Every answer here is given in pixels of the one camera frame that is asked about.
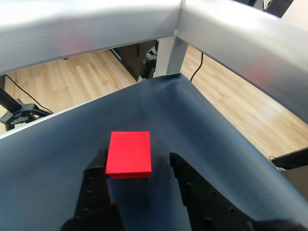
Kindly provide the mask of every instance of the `tripod base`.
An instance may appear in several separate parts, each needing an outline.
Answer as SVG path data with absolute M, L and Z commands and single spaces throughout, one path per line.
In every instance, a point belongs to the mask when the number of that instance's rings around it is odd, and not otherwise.
M 39 109 L 34 103 L 25 104 L 20 99 L 16 99 L 16 101 L 21 105 L 21 108 L 14 113 L 7 111 L 0 118 L 0 122 L 5 125 L 7 131 L 15 128 L 15 124 L 30 123 L 41 117 L 50 115 L 49 112 Z

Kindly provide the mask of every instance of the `metal frame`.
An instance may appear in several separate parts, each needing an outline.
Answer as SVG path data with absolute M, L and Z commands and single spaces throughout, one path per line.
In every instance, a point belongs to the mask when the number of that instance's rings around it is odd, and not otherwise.
M 308 123 L 308 33 L 257 9 L 232 0 L 26 0 L 0 7 L 0 73 L 163 38 L 156 76 L 178 73 L 191 44 Z M 35 14 L 27 10 L 33 7 Z

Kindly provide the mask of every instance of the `red cube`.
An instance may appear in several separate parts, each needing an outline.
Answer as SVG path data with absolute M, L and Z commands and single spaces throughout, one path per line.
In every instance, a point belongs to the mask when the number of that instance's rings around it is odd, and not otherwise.
M 113 131 L 106 174 L 112 179 L 144 178 L 152 171 L 149 131 Z

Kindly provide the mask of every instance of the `blue table surface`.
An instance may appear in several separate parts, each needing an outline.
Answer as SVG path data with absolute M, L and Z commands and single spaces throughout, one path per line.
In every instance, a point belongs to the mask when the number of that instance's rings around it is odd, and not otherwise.
M 108 180 L 127 231 L 191 230 L 169 153 L 256 220 L 308 226 L 308 203 L 186 77 L 154 78 L 0 140 L 0 230 L 56 231 L 112 131 L 150 131 L 148 179 Z

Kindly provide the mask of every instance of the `power cord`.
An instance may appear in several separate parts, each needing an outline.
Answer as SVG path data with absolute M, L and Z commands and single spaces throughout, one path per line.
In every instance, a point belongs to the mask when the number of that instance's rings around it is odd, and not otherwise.
M 203 53 L 201 53 L 201 63 L 200 63 L 200 66 L 198 67 L 198 69 L 194 72 L 194 74 L 192 75 L 192 78 L 194 77 L 194 75 L 199 71 L 199 69 L 202 67 L 202 64 L 203 64 Z
M 14 80 L 12 80 L 11 79 L 11 77 L 9 77 L 7 74 L 4 74 L 7 78 L 9 78 L 10 79 L 10 81 L 12 81 L 13 82 L 13 84 L 15 84 L 20 90 L 22 90 L 24 93 L 26 93 L 28 96 L 30 96 L 30 98 L 32 99 L 32 100 L 34 100 L 35 102 L 37 102 L 38 103 L 38 105 L 40 105 L 42 108 L 44 108 L 44 109 L 46 109 L 47 111 L 50 111 L 52 114 L 53 114 L 53 112 L 51 111 L 51 110 L 49 110 L 48 108 L 46 108 L 46 107 L 43 107 L 38 101 L 36 101 L 36 99 L 34 99 L 29 93 L 27 93 L 24 89 L 22 89 L 17 83 L 15 83 L 15 81 Z

